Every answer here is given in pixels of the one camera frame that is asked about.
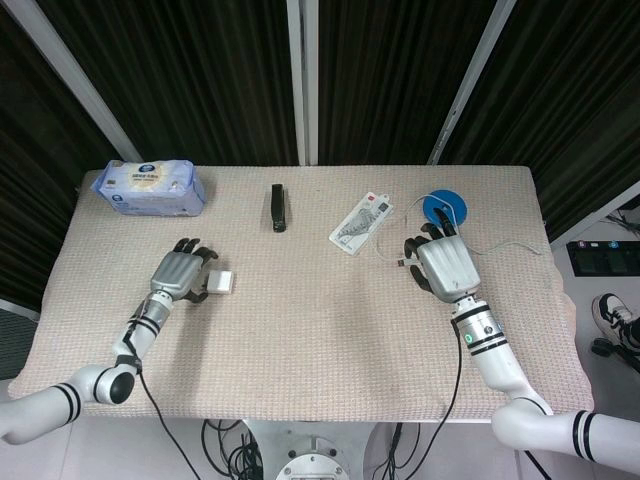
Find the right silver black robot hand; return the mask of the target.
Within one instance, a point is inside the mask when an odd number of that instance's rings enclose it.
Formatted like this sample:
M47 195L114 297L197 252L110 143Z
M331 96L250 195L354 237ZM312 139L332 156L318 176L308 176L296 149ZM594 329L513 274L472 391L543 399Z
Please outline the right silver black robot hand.
M421 231L429 237L406 239L404 255L406 260L417 261L409 266L409 271L418 287L444 303L453 304L473 296L479 289L480 277L449 217L440 208L435 208L434 214L440 226L425 223Z

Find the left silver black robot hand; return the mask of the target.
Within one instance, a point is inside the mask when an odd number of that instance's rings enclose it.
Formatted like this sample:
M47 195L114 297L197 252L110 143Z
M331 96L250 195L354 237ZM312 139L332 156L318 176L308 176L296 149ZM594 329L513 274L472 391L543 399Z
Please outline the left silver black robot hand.
M150 280L152 292L162 291L173 301L187 300L193 304L203 302L207 297L203 286L197 281L202 268L218 254L206 246L196 246L199 238L182 238L167 253Z

